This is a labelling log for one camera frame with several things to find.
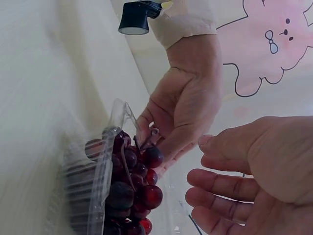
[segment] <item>cartoon bow tie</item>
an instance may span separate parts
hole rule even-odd
[[[276,54],[278,52],[278,45],[273,40],[273,31],[269,30],[265,33],[266,39],[268,39],[269,49],[272,54]]]

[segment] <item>clear plastic clamshell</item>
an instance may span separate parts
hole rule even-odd
[[[70,230],[77,235],[104,234],[105,201],[112,178],[113,144],[122,130],[131,138],[140,132],[128,104],[117,99],[107,128],[100,130],[97,135],[89,135],[87,144],[73,141],[68,145],[60,174],[62,186],[56,188],[51,197],[46,234],[63,235],[69,234]],[[167,175],[157,183],[163,192],[162,204],[147,216],[153,225],[150,234],[199,234],[200,231],[184,209],[184,203],[175,197],[175,186],[171,185]],[[67,224],[68,229],[56,228],[61,224]]]

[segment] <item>hand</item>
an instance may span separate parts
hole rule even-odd
[[[162,174],[208,131],[221,102],[221,66],[216,35],[183,38],[167,51],[171,68],[151,94],[138,119],[143,139],[149,125],[159,129],[165,156]]]
[[[194,188],[186,200],[205,232],[313,234],[313,117],[266,117],[216,137],[205,136],[199,144],[204,167],[254,176],[201,169],[188,174]]]

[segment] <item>white wall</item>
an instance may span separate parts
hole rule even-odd
[[[117,27],[105,0],[0,2],[0,234],[44,234],[67,134],[101,132],[116,97],[144,108]]]

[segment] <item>sleeve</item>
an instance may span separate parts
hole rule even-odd
[[[216,21],[209,0],[172,0],[156,19],[149,19],[156,39],[168,49],[183,37],[216,34]]]

